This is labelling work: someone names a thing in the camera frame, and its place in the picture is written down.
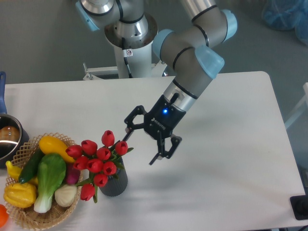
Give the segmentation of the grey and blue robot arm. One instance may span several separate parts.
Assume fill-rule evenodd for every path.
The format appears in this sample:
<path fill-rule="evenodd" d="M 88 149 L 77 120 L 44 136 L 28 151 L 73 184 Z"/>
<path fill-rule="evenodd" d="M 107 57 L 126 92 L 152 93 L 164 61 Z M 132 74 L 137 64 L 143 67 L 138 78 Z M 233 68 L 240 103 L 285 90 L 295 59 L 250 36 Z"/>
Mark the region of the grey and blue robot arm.
<path fill-rule="evenodd" d="M 192 26 L 182 33 L 158 30 L 142 0 L 79 0 L 90 30 L 104 30 L 113 46 L 119 78 L 149 77 L 152 55 L 176 76 L 150 111 L 137 106 L 125 119 L 127 132 L 143 129 L 157 142 L 155 159 L 170 158 L 181 142 L 173 129 L 224 66 L 213 47 L 231 38 L 237 20 L 213 0 L 184 0 Z"/>

